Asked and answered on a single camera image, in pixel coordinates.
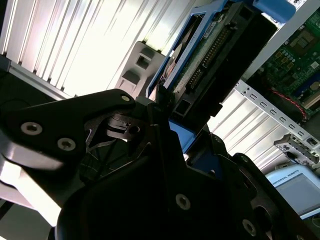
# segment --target black cable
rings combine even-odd
[[[101,162],[101,166],[100,166],[100,168],[98,169],[98,171],[97,171],[97,173],[96,173],[93,181],[97,181],[97,180],[100,178],[100,176],[101,176],[101,174],[102,174],[102,172],[103,172],[103,170],[104,170],[104,168],[105,168],[105,166],[106,166],[106,163],[107,163],[109,157],[111,156],[111,154],[112,154],[112,152],[113,152],[113,150],[114,150],[114,148],[115,148],[115,146],[116,146],[116,142],[117,142],[117,141],[114,141],[114,142],[110,145],[110,148],[109,148],[108,151],[106,152],[106,154],[105,154],[105,156],[104,156],[104,159],[103,159],[103,161]]]

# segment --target motherboard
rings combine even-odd
[[[261,84],[296,104],[308,119],[320,110],[320,12],[310,18],[264,63]]]

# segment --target cable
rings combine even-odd
[[[97,181],[97,180],[100,178],[100,176],[101,176],[101,174],[102,174],[102,172],[103,172],[103,170],[104,170],[104,168],[105,168],[105,166],[106,166],[106,164],[107,164],[107,162],[108,162],[108,160],[109,160],[109,157],[111,156],[111,154],[112,154],[112,152],[113,152],[113,150],[114,150],[114,148],[115,148],[115,146],[116,146],[116,143],[117,143],[117,142],[114,141],[114,142],[110,145],[108,151],[106,152],[106,154],[105,154],[105,156],[104,156],[103,161],[101,162],[101,165],[100,165],[99,170],[97,171],[95,177],[93,178],[93,181]]]
[[[300,112],[301,112],[301,114],[302,114],[302,116],[303,116],[303,119],[302,119],[302,120],[306,120],[306,119],[307,119],[307,114],[306,114],[305,110],[304,110],[297,102],[293,101],[293,100],[292,100],[291,98],[289,98],[288,96],[285,96],[285,95],[283,95],[282,93],[280,93],[280,92],[278,92],[278,91],[276,91],[276,90],[273,90],[273,89],[271,89],[271,88],[269,88],[269,90],[270,90],[271,92],[273,92],[274,94],[278,95],[279,97],[281,97],[281,98],[289,101],[289,102],[292,103],[293,105],[295,105],[295,106],[300,110]]]

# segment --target white panel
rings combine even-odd
[[[43,78],[43,74],[46,70],[47,63],[48,63],[49,57],[52,54],[54,45],[56,44],[57,34],[60,30],[62,22],[64,21],[65,11],[68,6],[69,6],[69,2],[65,0],[57,0],[57,2],[55,3],[53,14],[47,26],[47,30],[44,36],[44,41],[41,46],[40,54],[37,57],[36,64],[35,64],[36,75],[39,76],[40,78]]]
[[[35,4],[36,0],[17,1],[6,54],[8,59],[16,63],[20,62]]]
[[[137,41],[166,55],[191,8],[210,2],[8,0],[0,51],[71,96],[112,89]]]
[[[287,161],[285,155],[274,146],[289,131],[232,90],[223,102],[222,110],[212,117],[208,126],[225,143],[229,154],[246,154],[263,172]]]
[[[95,8],[97,7],[98,1],[81,1],[75,12],[73,13],[72,20],[68,26],[67,33],[63,38],[63,43],[59,50],[59,55],[56,58],[55,64],[50,72],[49,78],[51,84],[56,85],[61,75],[62,69],[67,61],[71,49],[76,48],[74,46],[77,35],[84,34],[85,30],[90,23]]]
[[[75,60],[75,57],[77,55],[77,52],[79,50],[80,45],[82,44],[85,36],[87,33],[90,33],[90,29],[92,27],[93,22],[95,21],[95,18],[97,17],[97,14],[99,13],[99,10],[101,9],[103,0],[93,0],[88,8],[88,11],[86,13],[85,19],[83,20],[83,23],[81,25],[81,28],[76,36],[76,39],[73,43],[72,49],[67,57],[67,60],[63,66],[63,69],[60,71],[56,71],[54,69],[53,73],[59,74],[59,77],[52,77],[53,79],[58,80],[57,82],[57,88],[61,89],[63,84],[65,83],[67,74],[70,70],[70,67]]]
[[[8,0],[6,3],[6,9],[0,37],[0,54],[2,55],[7,52],[8,40],[10,37],[12,22],[15,17],[17,2],[18,0]]]
[[[53,70],[53,67],[54,67],[54,65],[57,61],[57,58],[59,57],[59,54],[61,52],[62,44],[63,44],[63,42],[68,34],[68,31],[71,27],[74,14],[77,11],[78,7],[79,7],[79,2],[77,0],[70,0],[69,1],[66,12],[64,13],[64,16],[63,16],[62,23],[59,26],[59,33],[55,39],[53,49],[50,53],[49,61],[47,62],[46,66],[45,66],[45,71],[42,76],[42,78],[44,80],[48,80],[50,77],[50,74]]]
[[[22,56],[22,67],[30,72],[35,69],[55,3],[56,0],[46,0],[38,1],[36,5],[32,28]]]

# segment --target screw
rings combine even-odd
[[[28,134],[28,135],[38,135],[40,133],[42,133],[42,126],[36,122],[25,122],[24,124],[21,125],[21,131],[24,134]]]
[[[67,137],[60,138],[57,144],[58,144],[58,147],[64,151],[72,151],[76,148],[75,141]]]
[[[190,209],[190,201],[189,199],[181,194],[181,193],[178,193],[176,196],[175,196],[175,202],[176,204],[183,210],[189,210]]]
[[[129,101],[130,101],[130,98],[127,97],[126,95],[122,95],[121,98],[122,98],[123,100],[125,100],[126,102],[129,102]]]
[[[244,229],[248,232],[248,234],[250,234],[252,237],[257,235],[257,230],[255,226],[248,219],[243,219],[242,225]]]
[[[215,136],[214,139],[215,139],[218,143],[222,143],[222,140],[220,139],[220,137]]]

